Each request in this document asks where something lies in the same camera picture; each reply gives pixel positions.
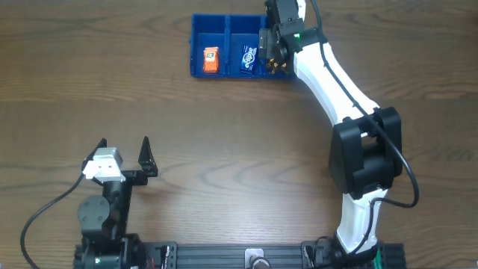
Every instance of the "black cable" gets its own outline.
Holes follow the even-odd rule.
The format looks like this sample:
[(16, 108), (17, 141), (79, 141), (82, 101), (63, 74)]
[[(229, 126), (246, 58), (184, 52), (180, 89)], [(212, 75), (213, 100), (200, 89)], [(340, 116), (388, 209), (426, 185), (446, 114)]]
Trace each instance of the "black cable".
[[(315, 16), (317, 17), (317, 24), (319, 27), (319, 38), (321, 40), (326, 40), (325, 36), (323, 35), (323, 29), (322, 29), (322, 21), (320, 19), (320, 12), (319, 8), (317, 7), (317, 3), (315, 0), (311, 0), (312, 6), (314, 7), (315, 11)], [(407, 174), (410, 177), (410, 180), (412, 181), (412, 186), (413, 186), (413, 201), (409, 204), (403, 203), (403, 202), (397, 202), (393, 201), (390, 199), (386, 198), (374, 198), (370, 201), (370, 219), (368, 222), (368, 228), (366, 233), (364, 234), (363, 239), (361, 240), (360, 244), (355, 248), (350, 254), (355, 254), (360, 248), (365, 244), (365, 242), (368, 240), (368, 236), (370, 235), (370, 231), (372, 229), (373, 225), (373, 207), (375, 206), (376, 202), (386, 202), (391, 205), (395, 205), (401, 208), (412, 208), (414, 207), (420, 198), (420, 190), (418, 189), (418, 183), (417, 179), (415, 178), (415, 175), (412, 171), (412, 168), (410, 167), (410, 164), (407, 162), (407, 160), (403, 157), (402, 153), (398, 150), (398, 148), (394, 145), (394, 142), (390, 139), (390, 137), (380, 128), (380, 126), (375, 122), (375, 120), (372, 119), (372, 117), (365, 111), (365, 109), (360, 106), (360, 104), (352, 97), (352, 95), (349, 93), (349, 91), (345, 88), (345, 86), (342, 84), (341, 80), (337, 77), (335, 74), (334, 70), (329, 65), (329, 62), (326, 59), (325, 52), (323, 51), (323, 44), (326, 43), (326, 41), (321, 41), (320, 44), (320, 54), (322, 56), (323, 60), (323, 65), (327, 70), (330, 72), (330, 75), (334, 78), (334, 80), (337, 82), (337, 84), (341, 87), (345, 95), (350, 99), (352, 102), (353, 106), (356, 107), (363, 115), (364, 118), (372, 125), (372, 127), (377, 131), (379, 136), (385, 140), (385, 142), (391, 147), (392, 151), (394, 154), (400, 159), (400, 162), (402, 165), (405, 167), (405, 170)]]
[(27, 262), (30, 264), (30, 266), (34, 269), (40, 269), (30, 258), (30, 256), (27, 253), (27, 250), (25, 248), (25, 236), (27, 234), (28, 227), (31, 225), (31, 223), (40, 215), (42, 214), (46, 209), (48, 209), (50, 206), (54, 205), (56, 202), (62, 200), (66, 195), (70, 194), (73, 190), (75, 190), (76, 187), (80, 184), (81, 180), (83, 179), (83, 173), (78, 177), (78, 180), (73, 184), (73, 186), (68, 190), (65, 191), (63, 194), (61, 194), (59, 197), (56, 197), (53, 199), (51, 202), (47, 203), (45, 206), (43, 206), (37, 213), (33, 214), (33, 216), (30, 217), (30, 219), (27, 221), (25, 226), (23, 227), (22, 234), (20, 235), (20, 247), (22, 248), (22, 253)]

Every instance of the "wood grain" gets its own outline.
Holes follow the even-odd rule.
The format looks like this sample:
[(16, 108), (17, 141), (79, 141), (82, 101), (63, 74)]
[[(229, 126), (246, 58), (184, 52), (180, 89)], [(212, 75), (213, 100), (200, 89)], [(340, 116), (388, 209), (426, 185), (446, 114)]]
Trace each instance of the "wood grain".
[[(409, 268), (476, 266), (478, 2), (320, 1), (354, 82), (403, 119), (421, 200), (384, 205), (383, 241)], [(192, 13), (262, 13), (262, 1), (0, 1), (0, 264), (27, 268), (25, 221), (65, 191), (106, 137), (134, 167), (148, 135), (161, 177), (136, 188), (128, 230), (144, 241), (296, 243), (331, 235), (341, 195), (327, 169), (331, 126), (300, 81), (197, 80)], [(312, 9), (307, 12), (312, 25)], [(70, 268), (82, 182), (42, 214), (27, 247)], [(406, 176), (389, 196), (408, 201)]]

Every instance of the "wooden table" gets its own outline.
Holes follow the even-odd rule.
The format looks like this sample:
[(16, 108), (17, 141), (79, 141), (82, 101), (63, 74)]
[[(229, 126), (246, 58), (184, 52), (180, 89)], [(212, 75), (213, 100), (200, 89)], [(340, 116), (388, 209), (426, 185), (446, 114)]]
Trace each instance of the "wooden table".
[[(377, 233), (409, 268), (478, 257), (478, 2), (321, 1), (352, 80), (403, 119), (416, 208), (383, 205)], [(308, 5), (307, 24), (315, 23)], [(190, 76), (192, 13), (263, 13), (263, 1), (0, 2), (0, 263), (26, 268), (26, 220), (63, 193), (102, 137), (135, 167), (144, 135), (161, 177), (134, 189), (144, 241), (298, 243), (332, 235), (341, 194), (327, 168), (331, 126), (301, 81)], [(28, 230), (42, 268), (70, 268), (83, 181)], [(409, 179), (389, 197), (410, 201)]]

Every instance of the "blue bin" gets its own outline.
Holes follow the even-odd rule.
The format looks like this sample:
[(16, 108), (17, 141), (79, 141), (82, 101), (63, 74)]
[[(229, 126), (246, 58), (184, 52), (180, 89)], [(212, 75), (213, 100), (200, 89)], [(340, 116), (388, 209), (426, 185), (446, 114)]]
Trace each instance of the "blue bin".
[[(269, 28), (265, 15), (194, 14), (191, 24), (190, 71), (197, 78), (293, 78), (269, 75), (266, 60), (257, 59), (252, 74), (240, 71), (243, 45), (258, 48), (259, 30)], [(219, 48), (219, 72), (204, 73), (204, 48)]]

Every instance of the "blue snack wrapper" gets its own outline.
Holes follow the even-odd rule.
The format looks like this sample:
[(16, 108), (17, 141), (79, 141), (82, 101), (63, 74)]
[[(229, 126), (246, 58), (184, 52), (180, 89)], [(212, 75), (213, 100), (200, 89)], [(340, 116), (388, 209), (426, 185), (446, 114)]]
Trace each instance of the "blue snack wrapper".
[(256, 58), (257, 58), (257, 48), (243, 45), (240, 71), (248, 73), (248, 74), (252, 74), (252, 71), (254, 70)]

